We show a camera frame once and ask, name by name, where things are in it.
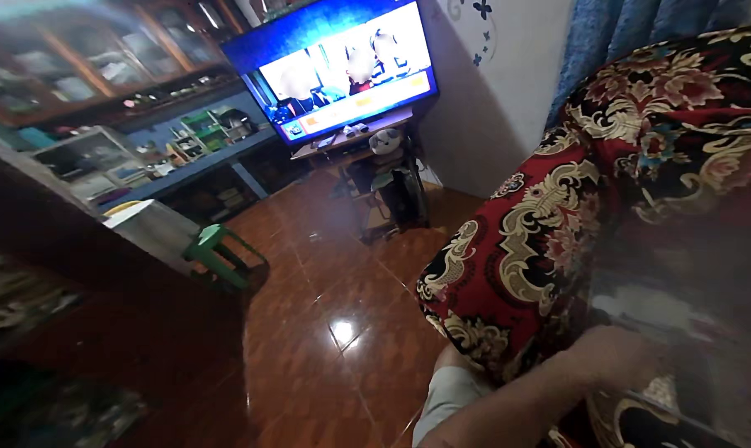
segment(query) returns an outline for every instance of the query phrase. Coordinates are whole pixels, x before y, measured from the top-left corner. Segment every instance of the wooden cabinet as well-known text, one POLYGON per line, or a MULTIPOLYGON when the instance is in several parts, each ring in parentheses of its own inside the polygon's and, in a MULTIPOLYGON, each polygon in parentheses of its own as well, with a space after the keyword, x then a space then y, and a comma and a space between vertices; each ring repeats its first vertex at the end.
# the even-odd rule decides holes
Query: wooden cabinet
POLYGON ((226 63, 226 0, 97 2, 0 23, 0 122, 23 127, 226 63))

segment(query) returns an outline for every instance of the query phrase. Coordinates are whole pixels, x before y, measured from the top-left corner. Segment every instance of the human hand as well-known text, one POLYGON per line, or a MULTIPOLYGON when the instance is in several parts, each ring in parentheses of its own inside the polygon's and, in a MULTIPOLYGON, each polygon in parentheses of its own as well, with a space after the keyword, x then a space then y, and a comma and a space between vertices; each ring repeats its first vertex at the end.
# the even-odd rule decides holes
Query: human hand
POLYGON ((655 378, 664 352, 665 347, 636 332, 601 325, 586 331, 564 354, 590 385, 642 391, 655 378))

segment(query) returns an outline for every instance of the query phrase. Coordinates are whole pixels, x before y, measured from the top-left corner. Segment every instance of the green plastic stool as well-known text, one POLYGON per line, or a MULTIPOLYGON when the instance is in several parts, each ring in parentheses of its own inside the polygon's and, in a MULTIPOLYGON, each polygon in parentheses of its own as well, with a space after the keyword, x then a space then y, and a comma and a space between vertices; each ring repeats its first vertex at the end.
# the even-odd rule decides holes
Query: green plastic stool
POLYGON ((239 242, 251 253, 260 257, 261 260, 267 264, 267 259, 253 249, 247 242, 243 241, 239 236, 229 229, 226 229, 220 224, 213 224, 206 227, 201 231, 199 236, 193 240, 190 247, 185 249, 182 255, 187 261, 198 261, 204 265, 210 272, 217 275, 219 278, 230 282, 232 285, 237 286, 239 289, 244 290, 248 287, 248 280, 243 278, 236 270, 241 270, 244 273, 249 271, 248 265, 245 264, 234 252, 228 247, 224 246, 221 242, 223 237, 229 235, 231 238, 239 242), (216 255, 227 259, 236 270, 232 270, 229 266, 223 263, 223 261, 216 255))

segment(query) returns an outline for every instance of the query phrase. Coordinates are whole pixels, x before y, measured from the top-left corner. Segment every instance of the blue butterfly decal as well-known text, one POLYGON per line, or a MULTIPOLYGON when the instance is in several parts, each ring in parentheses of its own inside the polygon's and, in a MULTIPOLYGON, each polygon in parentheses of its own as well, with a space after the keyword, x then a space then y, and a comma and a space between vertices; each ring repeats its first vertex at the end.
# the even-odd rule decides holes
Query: blue butterfly decal
POLYGON ((486 0, 480 0, 480 3, 474 2, 472 6, 480 11, 480 16, 486 20, 489 17, 489 13, 491 12, 491 6, 486 4, 486 0))

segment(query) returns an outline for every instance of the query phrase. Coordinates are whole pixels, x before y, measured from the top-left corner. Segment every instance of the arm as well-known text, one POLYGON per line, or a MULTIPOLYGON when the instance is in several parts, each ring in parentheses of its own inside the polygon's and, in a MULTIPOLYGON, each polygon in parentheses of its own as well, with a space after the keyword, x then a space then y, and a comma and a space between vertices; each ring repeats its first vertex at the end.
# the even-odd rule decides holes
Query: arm
POLYGON ((656 371, 656 351, 636 333, 597 327, 571 349, 440 423, 420 446, 534 447, 590 392, 649 384, 656 371))

